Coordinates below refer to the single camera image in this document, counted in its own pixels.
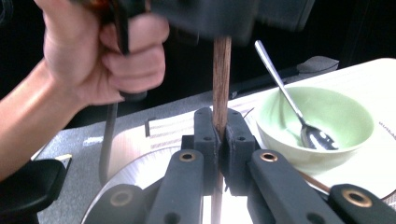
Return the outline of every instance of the light green bowl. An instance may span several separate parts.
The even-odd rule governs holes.
[[[314,87],[287,88],[307,123],[320,128],[339,145],[337,150],[303,147],[301,124],[278,89],[267,92],[255,119],[264,144],[280,152],[295,168],[315,174],[338,166],[356,153],[372,135],[371,114],[342,93]]]

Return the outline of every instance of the dark background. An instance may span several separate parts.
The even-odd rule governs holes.
[[[231,83],[265,74],[253,41],[262,40],[278,70],[288,70],[313,56],[340,62],[339,68],[377,58],[396,58],[396,1],[317,0],[305,28],[289,32],[256,22],[246,47],[233,47]],[[171,34],[164,43],[166,74],[163,84],[140,103],[121,103],[119,115],[150,108],[212,89],[211,41],[197,46]],[[44,22],[34,1],[14,1],[10,24],[0,28],[0,98],[9,93],[42,58]],[[90,106],[67,128],[106,118],[106,106]]]

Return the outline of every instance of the human arm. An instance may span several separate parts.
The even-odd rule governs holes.
[[[45,58],[0,102],[0,181],[22,167],[87,105],[122,101],[163,81],[167,22],[150,14],[130,20],[130,51],[118,52],[115,29],[102,27],[68,0],[36,0],[47,26]]]

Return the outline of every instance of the forearm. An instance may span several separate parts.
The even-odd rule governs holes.
[[[0,102],[0,181],[13,174],[85,105],[46,64]]]

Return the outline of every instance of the spoon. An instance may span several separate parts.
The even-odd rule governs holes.
[[[294,113],[297,115],[298,120],[302,124],[301,129],[301,140],[303,142],[304,147],[313,148],[313,149],[325,149],[325,150],[335,150],[338,149],[338,145],[330,138],[322,130],[313,127],[307,124],[303,118],[303,113],[297,107],[297,105],[291,100],[288,92],[286,91],[283,81],[280,78],[279,74],[277,73],[273,63],[271,62],[270,57],[268,56],[267,51],[264,48],[264,45],[260,40],[257,40],[254,44],[257,52],[262,58],[262,62],[264,63],[265,67],[267,68],[268,72],[274,78],[277,86],[280,88],[282,93],[285,95],[286,99],[288,100],[291,108],[293,109]]]

